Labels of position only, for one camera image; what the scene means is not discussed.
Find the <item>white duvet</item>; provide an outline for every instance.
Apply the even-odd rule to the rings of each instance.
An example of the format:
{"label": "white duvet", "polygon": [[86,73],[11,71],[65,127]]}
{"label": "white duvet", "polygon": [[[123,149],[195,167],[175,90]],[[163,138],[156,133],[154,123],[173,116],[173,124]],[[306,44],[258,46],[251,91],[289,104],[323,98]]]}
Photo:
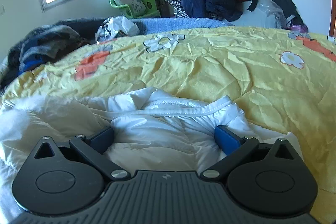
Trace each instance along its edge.
{"label": "white duvet", "polygon": [[18,99],[1,107],[0,223],[7,224],[21,212],[11,184],[41,137],[67,141],[109,125],[114,128],[115,143],[105,155],[131,173],[137,169],[203,171],[225,157],[213,137],[218,125],[266,143],[285,136],[301,155],[292,133],[283,135],[249,124],[228,96],[207,104],[145,88],[108,98]]}

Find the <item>bed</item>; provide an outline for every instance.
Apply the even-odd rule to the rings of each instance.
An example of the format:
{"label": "bed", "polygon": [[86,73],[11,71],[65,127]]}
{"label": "bed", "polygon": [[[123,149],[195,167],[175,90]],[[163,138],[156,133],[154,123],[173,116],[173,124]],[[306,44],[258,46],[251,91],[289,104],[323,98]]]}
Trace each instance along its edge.
{"label": "bed", "polygon": [[[2,97],[2,109],[19,98],[109,97],[155,87],[180,98],[212,103],[223,96],[245,112],[249,123],[287,134],[300,143],[319,185],[312,215],[336,219],[336,134],[332,38],[257,27],[194,28],[171,48],[148,52],[155,34],[87,45],[55,64],[18,77]],[[94,68],[81,67],[104,47]]]}

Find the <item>purple item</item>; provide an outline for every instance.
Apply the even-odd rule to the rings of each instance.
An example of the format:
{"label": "purple item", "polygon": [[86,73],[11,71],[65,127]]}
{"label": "purple item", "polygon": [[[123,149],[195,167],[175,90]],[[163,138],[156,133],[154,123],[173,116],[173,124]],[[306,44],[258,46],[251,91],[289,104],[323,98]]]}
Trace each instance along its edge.
{"label": "purple item", "polygon": [[307,25],[291,25],[289,27],[289,29],[291,31],[297,31],[297,32],[301,32],[301,33],[307,33],[308,32],[308,27]]}

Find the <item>blue blanket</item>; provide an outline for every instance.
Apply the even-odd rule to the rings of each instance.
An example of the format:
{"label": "blue blanket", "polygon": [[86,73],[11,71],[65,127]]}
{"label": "blue blanket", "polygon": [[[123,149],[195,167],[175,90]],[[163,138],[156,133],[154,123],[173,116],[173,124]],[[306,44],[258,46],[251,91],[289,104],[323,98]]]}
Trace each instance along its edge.
{"label": "blue blanket", "polygon": [[148,18],[132,19],[141,35],[169,32],[192,28],[218,28],[233,26],[227,21],[219,21],[210,18]]}

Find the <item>navy blue clothing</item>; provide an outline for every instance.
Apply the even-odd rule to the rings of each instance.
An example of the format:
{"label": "navy blue clothing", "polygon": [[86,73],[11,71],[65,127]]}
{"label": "navy blue clothing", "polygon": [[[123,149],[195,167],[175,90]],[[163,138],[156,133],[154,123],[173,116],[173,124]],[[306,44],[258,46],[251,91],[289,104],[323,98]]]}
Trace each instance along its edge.
{"label": "navy blue clothing", "polygon": [[206,17],[204,0],[181,0],[181,5],[189,17]]}
{"label": "navy blue clothing", "polygon": [[236,9],[234,0],[205,0],[205,5],[208,12],[220,12],[227,21],[235,21],[243,14]]}

